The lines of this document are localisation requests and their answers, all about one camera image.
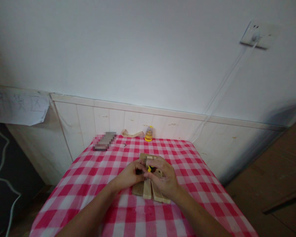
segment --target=yellow object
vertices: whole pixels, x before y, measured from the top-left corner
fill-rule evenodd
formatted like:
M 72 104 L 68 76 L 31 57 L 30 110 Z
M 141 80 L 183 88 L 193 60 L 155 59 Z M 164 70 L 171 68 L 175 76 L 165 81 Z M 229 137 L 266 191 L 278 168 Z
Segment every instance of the yellow object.
M 153 131 L 154 131 L 154 127 L 153 126 L 149 126 L 147 128 L 147 131 L 146 131 L 146 135 L 145 135 L 145 140 L 147 142 L 151 142 L 152 141 L 152 134 L 153 134 Z
M 151 172 L 151 173 L 153 173 L 153 172 L 155 172 L 156 171 L 156 167 L 154 167 L 154 166 L 148 166 L 148 172 Z

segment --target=dark wall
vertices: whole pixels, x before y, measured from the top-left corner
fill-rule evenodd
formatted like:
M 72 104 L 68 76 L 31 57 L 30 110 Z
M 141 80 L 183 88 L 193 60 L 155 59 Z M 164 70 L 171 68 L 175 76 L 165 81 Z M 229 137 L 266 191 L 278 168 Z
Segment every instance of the dark wall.
M 16 143 L 5 124 L 0 123 L 1 133 L 10 140 L 6 149 L 6 160 L 0 177 L 10 181 L 14 189 L 22 194 L 14 207 L 16 216 L 44 187 L 44 182 Z M 0 163 L 6 140 L 0 136 Z M 17 198 L 5 182 L 0 181 L 0 232 L 8 226 L 10 209 Z

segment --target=white wall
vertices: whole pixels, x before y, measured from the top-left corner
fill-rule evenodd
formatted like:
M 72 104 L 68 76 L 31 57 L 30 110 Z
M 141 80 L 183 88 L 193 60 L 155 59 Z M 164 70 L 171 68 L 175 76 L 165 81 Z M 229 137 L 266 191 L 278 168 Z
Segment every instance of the white wall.
M 0 0 L 0 85 L 202 114 L 252 19 L 282 34 L 214 115 L 289 125 L 269 116 L 296 102 L 296 0 Z

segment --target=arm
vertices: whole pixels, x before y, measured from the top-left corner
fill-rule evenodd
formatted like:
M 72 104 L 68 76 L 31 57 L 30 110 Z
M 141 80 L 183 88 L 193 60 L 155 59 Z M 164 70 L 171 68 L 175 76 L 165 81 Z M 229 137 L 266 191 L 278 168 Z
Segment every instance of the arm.
M 178 184 L 174 168 L 168 162 L 158 157 L 155 160 L 148 161 L 147 164 L 161 169 L 165 177 L 158 178 L 150 172 L 145 173 L 144 176 L 151 179 L 162 194 L 177 204 L 197 236 L 231 236 L 214 217 Z
M 135 173 L 137 169 L 147 172 L 142 163 L 142 160 L 137 160 L 128 164 L 57 234 L 57 237 L 93 236 L 118 192 L 145 179 L 143 174 L 136 175 Z

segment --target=hand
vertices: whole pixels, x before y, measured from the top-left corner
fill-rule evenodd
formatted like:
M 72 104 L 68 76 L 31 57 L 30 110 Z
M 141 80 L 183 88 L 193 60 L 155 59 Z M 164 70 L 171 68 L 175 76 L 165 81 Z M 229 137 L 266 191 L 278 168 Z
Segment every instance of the hand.
M 173 200 L 180 187 L 174 168 L 160 156 L 154 160 L 148 160 L 147 164 L 159 168 L 163 172 L 164 177 L 158 178 L 151 172 L 146 172 L 144 177 L 151 179 L 163 195 Z
M 147 172 L 144 166 L 144 161 L 139 159 L 129 163 L 122 172 L 116 176 L 110 183 L 113 184 L 115 190 L 120 191 L 122 189 L 133 186 L 140 181 L 144 181 L 145 177 L 143 174 L 136 175 L 136 170 L 142 170 Z

